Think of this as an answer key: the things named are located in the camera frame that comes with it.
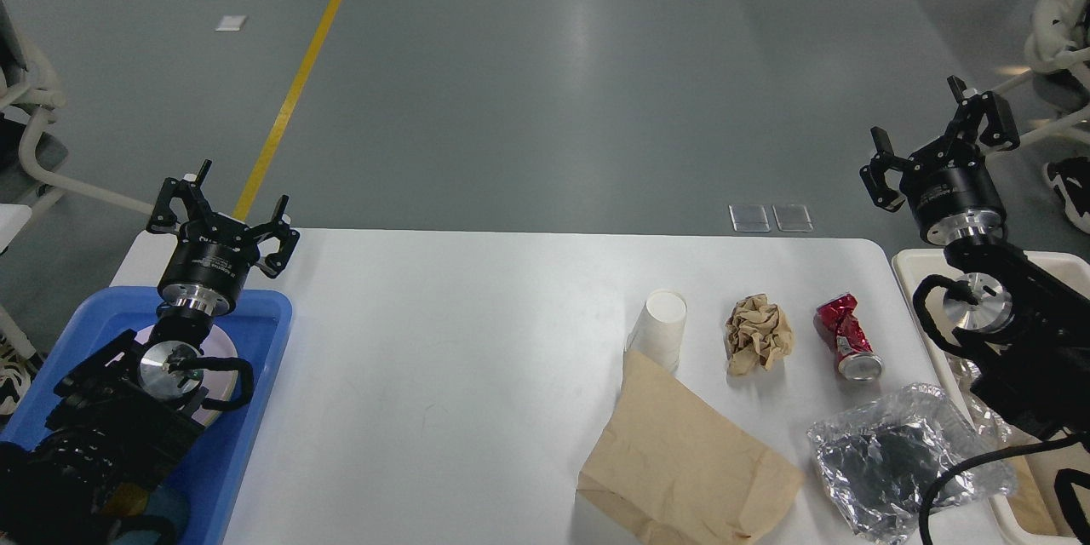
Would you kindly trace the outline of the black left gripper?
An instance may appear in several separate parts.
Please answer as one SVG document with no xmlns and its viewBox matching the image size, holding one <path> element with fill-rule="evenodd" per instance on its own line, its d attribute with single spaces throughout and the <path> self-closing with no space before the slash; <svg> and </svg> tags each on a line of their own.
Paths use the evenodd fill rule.
<svg viewBox="0 0 1090 545">
<path fill-rule="evenodd" d="M 164 303 L 194 308 L 207 316 L 223 316 L 237 308 L 252 267 L 268 278 L 284 272 L 301 235 L 287 215 L 288 195 L 277 199 L 268 221 L 229 227 L 222 239 L 215 235 L 213 227 L 186 228 L 187 223 L 207 222 L 213 215 L 202 192 L 211 166 L 210 158 L 206 158 L 194 175 L 164 179 L 146 230 L 175 235 L 174 253 L 158 282 Z M 246 231 L 249 242 L 243 241 Z"/>
</svg>

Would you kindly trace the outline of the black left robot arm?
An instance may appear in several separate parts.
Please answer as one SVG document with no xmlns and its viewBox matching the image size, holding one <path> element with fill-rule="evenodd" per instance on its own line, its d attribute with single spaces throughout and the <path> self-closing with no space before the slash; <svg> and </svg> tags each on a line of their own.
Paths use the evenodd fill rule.
<svg viewBox="0 0 1090 545">
<path fill-rule="evenodd" d="M 166 179 L 147 231 L 175 238 L 156 288 L 74 313 L 3 429 L 3 540 L 219 544 L 281 360 L 292 306 L 276 278 L 300 232 L 277 199 L 257 226 Z"/>
</svg>

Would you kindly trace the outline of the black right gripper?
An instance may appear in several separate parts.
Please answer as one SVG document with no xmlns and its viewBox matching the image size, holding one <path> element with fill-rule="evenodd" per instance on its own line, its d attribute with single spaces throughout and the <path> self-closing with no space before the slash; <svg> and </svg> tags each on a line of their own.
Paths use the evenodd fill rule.
<svg viewBox="0 0 1090 545">
<path fill-rule="evenodd" d="M 994 90 L 980 92 L 957 76 L 946 78 L 957 109 L 947 128 L 909 158 L 896 156 L 889 134 L 869 130 L 875 153 L 859 170 L 869 199 L 885 211 L 909 204 L 923 242 L 945 246 L 959 238 L 1006 235 L 1006 211 L 984 164 L 992 152 L 1021 144 L 1012 106 Z M 903 173 L 903 191 L 886 174 Z"/>
</svg>

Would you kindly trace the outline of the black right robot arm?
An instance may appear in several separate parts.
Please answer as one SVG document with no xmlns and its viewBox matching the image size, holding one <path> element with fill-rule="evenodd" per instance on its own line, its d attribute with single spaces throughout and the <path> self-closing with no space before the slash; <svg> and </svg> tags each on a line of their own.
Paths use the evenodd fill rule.
<svg viewBox="0 0 1090 545">
<path fill-rule="evenodd" d="M 900 157 L 888 133 L 872 128 L 875 153 L 860 169 L 869 198 L 886 211 L 907 206 L 919 235 L 942 249 L 960 278 L 931 274 L 911 296 L 927 339 L 970 360 L 980 374 L 971 393 L 1030 445 L 974 456 L 929 486 L 918 513 L 923 542 L 938 493 L 974 468 L 1017 456 L 1087 447 L 1087 298 L 1036 265 L 1006 238 L 1006 211 L 985 158 L 1020 136 L 997 90 L 947 78 L 956 111 L 934 141 Z"/>
</svg>

